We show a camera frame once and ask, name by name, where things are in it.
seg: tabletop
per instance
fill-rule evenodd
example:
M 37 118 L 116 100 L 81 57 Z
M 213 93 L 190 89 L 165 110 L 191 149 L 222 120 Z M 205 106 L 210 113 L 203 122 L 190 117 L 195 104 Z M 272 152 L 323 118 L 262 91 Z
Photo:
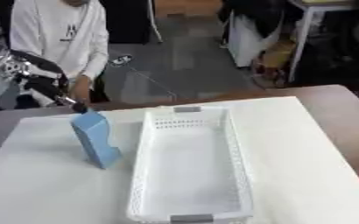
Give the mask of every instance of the tabletop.
M 97 110 L 134 109 L 159 105 L 180 105 L 197 102 L 234 101 L 265 97 L 296 96 L 321 126 L 331 141 L 348 160 L 359 176 L 359 99 L 341 86 L 272 89 L 258 92 L 223 94 L 207 100 L 161 102 L 144 105 L 118 103 L 97 104 Z M 69 108 L 38 108 L 0 111 L 0 147 L 20 119 L 32 116 L 70 114 Z

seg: gray floor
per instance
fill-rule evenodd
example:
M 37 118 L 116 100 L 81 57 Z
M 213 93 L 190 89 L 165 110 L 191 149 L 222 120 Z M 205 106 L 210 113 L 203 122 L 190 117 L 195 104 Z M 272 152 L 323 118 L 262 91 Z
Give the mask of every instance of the gray floor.
M 221 27 L 216 18 L 173 15 L 159 19 L 158 27 L 162 45 L 153 38 L 148 45 L 110 46 L 112 59 L 122 54 L 135 58 L 130 66 L 108 68 L 106 92 L 112 101 L 200 99 L 257 89 L 247 72 L 236 68 L 227 49 L 219 47 Z

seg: blue object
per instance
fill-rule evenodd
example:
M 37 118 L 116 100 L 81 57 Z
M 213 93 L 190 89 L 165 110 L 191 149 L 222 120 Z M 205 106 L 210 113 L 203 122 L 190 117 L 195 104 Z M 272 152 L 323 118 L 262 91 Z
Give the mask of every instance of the blue object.
M 109 123 L 103 115 L 90 109 L 71 124 L 89 160 L 99 168 L 106 169 L 121 157 L 118 148 L 109 146 Z

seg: sweatshirt logo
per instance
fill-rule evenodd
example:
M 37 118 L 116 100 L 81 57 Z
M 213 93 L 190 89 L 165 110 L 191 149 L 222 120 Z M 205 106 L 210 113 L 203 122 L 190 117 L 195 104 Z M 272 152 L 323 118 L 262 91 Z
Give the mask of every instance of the sweatshirt logo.
M 65 34 L 65 38 L 62 38 L 61 42 L 71 42 L 74 40 L 74 36 L 77 34 L 77 28 L 75 24 L 69 24 L 67 26 L 67 32 Z

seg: basket handle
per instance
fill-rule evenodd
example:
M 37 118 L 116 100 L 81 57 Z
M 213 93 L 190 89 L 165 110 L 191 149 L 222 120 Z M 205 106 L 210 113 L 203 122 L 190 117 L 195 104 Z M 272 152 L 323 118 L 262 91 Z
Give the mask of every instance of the basket handle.
M 172 224 L 212 223 L 214 216 L 212 214 L 172 215 L 170 221 Z
M 178 107 L 174 108 L 175 113 L 195 113 L 201 112 L 201 107 Z

